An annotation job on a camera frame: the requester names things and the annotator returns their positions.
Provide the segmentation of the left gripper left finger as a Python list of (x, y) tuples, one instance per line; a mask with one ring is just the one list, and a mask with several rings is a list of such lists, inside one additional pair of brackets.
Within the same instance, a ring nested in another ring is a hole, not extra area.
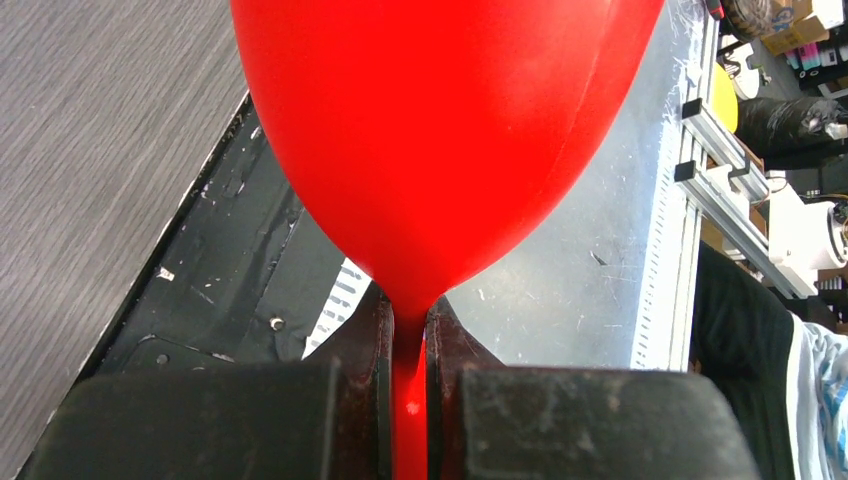
[(385, 479), (391, 308), (370, 286), (303, 361), (93, 377), (27, 479)]

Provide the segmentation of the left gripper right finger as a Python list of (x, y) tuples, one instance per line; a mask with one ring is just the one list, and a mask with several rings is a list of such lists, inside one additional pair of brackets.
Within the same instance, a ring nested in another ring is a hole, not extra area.
[(721, 393), (688, 373), (507, 366), (446, 299), (427, 317), (433, 479), (755, 479)]

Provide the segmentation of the red wine glass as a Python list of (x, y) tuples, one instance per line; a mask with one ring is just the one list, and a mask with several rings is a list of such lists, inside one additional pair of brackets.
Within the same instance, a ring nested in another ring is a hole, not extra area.
[(302, 203), (393, 310), (392, 475), (428, 475), (428, 310), (524, 240), (604, 140), (660, 1), (234, 1)]

